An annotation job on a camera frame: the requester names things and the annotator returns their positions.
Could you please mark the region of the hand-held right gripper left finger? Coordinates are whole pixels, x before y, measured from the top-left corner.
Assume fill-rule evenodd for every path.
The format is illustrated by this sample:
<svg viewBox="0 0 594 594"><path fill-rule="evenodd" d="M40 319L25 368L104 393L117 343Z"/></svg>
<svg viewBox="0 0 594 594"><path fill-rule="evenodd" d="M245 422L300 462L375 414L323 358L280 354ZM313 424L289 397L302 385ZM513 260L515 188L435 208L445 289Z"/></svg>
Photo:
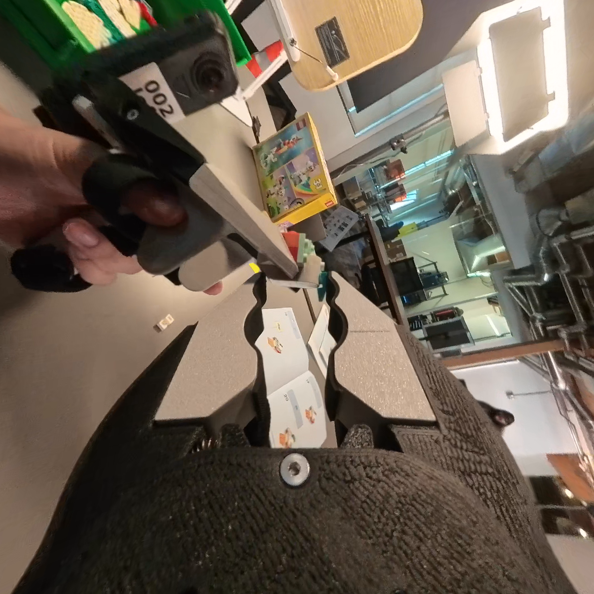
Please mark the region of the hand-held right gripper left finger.
<svg viewBox="0 0 594 594"><path fill-rule="evenodd" d="M270 407L263 357L266 279L250 278L197 323L154 421L202 425L217 437L226 424L248 427L255 445L268 446Z"/></svg>

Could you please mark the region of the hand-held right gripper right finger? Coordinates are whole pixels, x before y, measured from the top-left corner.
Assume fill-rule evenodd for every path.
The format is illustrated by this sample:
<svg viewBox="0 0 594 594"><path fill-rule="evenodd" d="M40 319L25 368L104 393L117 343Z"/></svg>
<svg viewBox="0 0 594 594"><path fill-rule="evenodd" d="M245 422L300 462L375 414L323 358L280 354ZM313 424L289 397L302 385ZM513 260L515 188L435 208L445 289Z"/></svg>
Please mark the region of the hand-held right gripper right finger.
<svg viewBox="0 0 594 594"><path fill-rule="evenodd" d="M340 424L435 424L432 405L397 323L331 272L325 408Z"/></svg>

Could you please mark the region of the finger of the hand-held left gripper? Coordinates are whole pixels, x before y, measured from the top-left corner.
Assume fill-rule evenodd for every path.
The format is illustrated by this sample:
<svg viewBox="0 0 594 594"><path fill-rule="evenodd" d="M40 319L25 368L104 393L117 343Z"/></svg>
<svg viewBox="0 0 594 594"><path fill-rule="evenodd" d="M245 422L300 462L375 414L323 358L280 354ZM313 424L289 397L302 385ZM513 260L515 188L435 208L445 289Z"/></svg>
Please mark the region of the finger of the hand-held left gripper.
<svg viewBox="0 0 594 594"><path fill-rule="evenodd" d="M298 275L298 265L279 228L221 168L205 163L189 179L189 189L284 275Z"/></svg>
<svg viewBox="0 0 594 594"><path fill-rule="evenodd" d="M275 283L277 279L288 279L263 255L251 252L251 246L240 235L232 234L182 264L179 283L190 291L204 292L245 265L255 273L263 273L274 285L280 286Z"/></svg>

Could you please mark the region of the small multicolour lego model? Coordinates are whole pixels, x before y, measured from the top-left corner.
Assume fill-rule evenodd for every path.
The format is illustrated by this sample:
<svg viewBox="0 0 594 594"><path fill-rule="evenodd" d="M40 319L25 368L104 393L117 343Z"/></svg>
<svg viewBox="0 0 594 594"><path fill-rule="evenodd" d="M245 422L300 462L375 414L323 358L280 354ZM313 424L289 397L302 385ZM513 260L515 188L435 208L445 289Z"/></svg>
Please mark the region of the small multicolour lego model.
<svg viewBox="0 0 594 594"><path fill-rule="evenodd" d="M291 256L298 266L295 278L281 278L274 282L280 286L297 289L317 289L321 285L325 264L316 254L314 243L305 234L295 231L282 232Z"/></svg>

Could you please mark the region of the yellow lego set box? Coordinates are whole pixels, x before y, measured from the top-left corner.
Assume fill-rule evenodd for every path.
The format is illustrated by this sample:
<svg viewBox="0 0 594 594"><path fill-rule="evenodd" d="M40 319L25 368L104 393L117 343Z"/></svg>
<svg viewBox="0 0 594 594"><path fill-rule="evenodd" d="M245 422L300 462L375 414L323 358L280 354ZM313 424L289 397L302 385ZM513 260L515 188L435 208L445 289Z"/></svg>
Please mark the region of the yellow lego set box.
<svg viewBox="0 0 594 594"><path fill-rule="evenodd" d="M288 228L331 209L338 198L309 113L253 146L263 205L272 222Z"/></svg>

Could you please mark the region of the lego instruction booklet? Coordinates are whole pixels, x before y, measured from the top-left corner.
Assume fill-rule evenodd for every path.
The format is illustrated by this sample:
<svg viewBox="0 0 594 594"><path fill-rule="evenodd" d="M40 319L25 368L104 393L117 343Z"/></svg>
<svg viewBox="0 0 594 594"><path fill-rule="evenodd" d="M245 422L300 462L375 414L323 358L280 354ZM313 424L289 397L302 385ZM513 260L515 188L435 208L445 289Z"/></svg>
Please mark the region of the lego instruction booklet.
<svg viewBox="0 0 594 594"><path fill-rule="evenodd" d="M309 370L307 347L291 308L262 310L256 340L262 356L274 449L319 449L327 438L320 386Z"/></svg>

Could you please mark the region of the green lego baseplate build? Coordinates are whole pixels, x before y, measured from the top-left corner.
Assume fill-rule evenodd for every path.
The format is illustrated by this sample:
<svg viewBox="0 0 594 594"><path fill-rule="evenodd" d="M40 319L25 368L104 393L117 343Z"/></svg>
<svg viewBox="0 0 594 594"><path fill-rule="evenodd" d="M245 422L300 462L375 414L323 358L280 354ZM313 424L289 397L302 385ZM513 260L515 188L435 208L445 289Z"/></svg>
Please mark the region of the green lego baseplate build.
<svg viewBox="0 0 594 594"><path fill-rule="evenodd" d="M125 60L144 65L157 29L173 29L195 14L216 14L226 27L238 66L251 54L224 1L1 1L1 15L53 70Z"/></svg>

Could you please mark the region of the person's left hand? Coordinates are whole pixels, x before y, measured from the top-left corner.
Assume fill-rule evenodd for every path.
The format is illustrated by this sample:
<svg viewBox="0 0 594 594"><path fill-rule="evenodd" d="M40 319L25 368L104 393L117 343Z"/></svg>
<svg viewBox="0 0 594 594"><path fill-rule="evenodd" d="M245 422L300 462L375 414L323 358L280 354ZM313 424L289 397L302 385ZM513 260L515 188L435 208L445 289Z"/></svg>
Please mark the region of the person's left hand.
<svg viewBox="0 0 594 594"><path fill-rule="evenodd" d="M1 110L1 242L11 248L58 230L81 278L108 285L142 271L91 223L82 180L106 150L84 138L28 123Z"/></svg>

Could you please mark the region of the white paper sheet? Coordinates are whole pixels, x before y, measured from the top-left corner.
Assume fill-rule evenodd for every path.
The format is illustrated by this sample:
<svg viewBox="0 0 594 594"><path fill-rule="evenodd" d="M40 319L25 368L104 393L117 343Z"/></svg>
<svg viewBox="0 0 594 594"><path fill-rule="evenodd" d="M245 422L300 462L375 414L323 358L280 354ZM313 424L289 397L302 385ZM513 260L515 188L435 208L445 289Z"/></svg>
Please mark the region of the white paper sheet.
<svg viewBox="0 0 594 594"><path fill-rule="evenodd" d="M308 340L308 348L323 376L327 375L329 358L336 341L329 330L330 310L323 304Z"/></svg>

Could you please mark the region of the black equipment case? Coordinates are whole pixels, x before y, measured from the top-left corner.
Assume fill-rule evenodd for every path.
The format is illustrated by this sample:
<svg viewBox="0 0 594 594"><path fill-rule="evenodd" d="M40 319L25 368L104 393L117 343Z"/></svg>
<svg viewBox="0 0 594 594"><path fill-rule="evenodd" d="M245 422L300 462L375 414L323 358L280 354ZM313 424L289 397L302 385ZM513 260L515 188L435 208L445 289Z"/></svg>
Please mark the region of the black equipment case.
<svg viewBox="0 0 594 594"><path fill-rule="evenodd" d="M475 344L463 316L425 325L422 331L420 340L432 353L459 351L463 346Z"/></svg>

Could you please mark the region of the grey-blue printed sheet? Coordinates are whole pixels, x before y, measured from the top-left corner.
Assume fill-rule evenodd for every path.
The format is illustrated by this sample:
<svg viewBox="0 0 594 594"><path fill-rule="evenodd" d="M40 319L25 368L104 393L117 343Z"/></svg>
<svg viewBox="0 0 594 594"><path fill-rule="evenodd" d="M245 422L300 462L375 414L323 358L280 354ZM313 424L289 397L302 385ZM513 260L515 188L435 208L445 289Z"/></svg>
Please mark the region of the grey-blue printed sheet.
<svg viewBox="0 0 594 594"><path fill-rule="evenodd" d="M325 238L319 244L327 251L333 251L359 222L359 215L343 205L328 210L328 215L323 218Z"/></svg>

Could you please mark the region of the red and white object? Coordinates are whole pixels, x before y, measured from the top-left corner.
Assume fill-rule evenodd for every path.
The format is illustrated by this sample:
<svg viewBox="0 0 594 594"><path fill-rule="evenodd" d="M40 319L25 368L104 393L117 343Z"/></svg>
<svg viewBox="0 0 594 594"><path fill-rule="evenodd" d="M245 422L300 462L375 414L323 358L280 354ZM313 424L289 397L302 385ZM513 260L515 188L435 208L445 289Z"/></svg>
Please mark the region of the red and white object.
<svg viewBox="0 0 594 594"><path fill-rule="evenodd" d="M254 78L270 78L287 61L285 46L281 40L274 41L252 54L246 64Z"/></svg>

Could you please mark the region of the white ceiling lamp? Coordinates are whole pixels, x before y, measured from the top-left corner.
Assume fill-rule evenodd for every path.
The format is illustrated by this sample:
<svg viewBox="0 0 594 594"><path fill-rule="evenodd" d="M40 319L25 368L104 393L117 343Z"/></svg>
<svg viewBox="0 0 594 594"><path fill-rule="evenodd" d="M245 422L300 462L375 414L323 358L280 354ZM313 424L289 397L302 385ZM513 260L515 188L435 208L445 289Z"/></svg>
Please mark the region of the white ceiling lamp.
<svg viewBox="0 0 594 594"><path fill-rule="evenodd" d="M483 12L442 73L456 148L504 154L569 116L564 1L511 1Z"/></svg>

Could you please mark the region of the metal pipe frame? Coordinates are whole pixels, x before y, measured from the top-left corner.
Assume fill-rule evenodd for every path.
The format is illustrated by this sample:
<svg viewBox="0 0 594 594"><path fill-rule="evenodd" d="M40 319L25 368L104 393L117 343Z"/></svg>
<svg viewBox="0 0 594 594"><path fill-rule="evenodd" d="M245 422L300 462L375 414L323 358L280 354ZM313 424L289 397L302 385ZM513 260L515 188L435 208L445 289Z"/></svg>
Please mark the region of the metal pipe frame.
<svg viewBox="0 0 594 594"><path fill-rule="evenodd" d="M593 376L593 198L581 195L533 217L532 263L513 270L504 286L538 341L558 341L542 353L550 367Z"/></svg>

